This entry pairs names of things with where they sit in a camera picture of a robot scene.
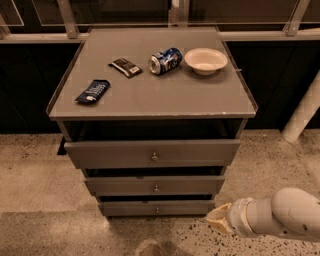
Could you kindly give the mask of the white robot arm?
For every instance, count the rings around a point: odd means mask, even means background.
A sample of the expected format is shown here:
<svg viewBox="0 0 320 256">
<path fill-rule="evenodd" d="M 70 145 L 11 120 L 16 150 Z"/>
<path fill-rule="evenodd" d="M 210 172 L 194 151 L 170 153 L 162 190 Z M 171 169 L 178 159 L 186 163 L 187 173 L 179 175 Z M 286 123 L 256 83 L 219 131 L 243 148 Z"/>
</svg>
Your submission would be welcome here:
<svg viewBox="0 0 320 256">
<path fill-rule="evenodd" d="M 320 241 L 320 200 L 298 188 L 282 188 L 264 199 L 226 203 L 209 212 L 205 220 L 213 229 L 241 238 L 270 235 Z"/>
</svg>

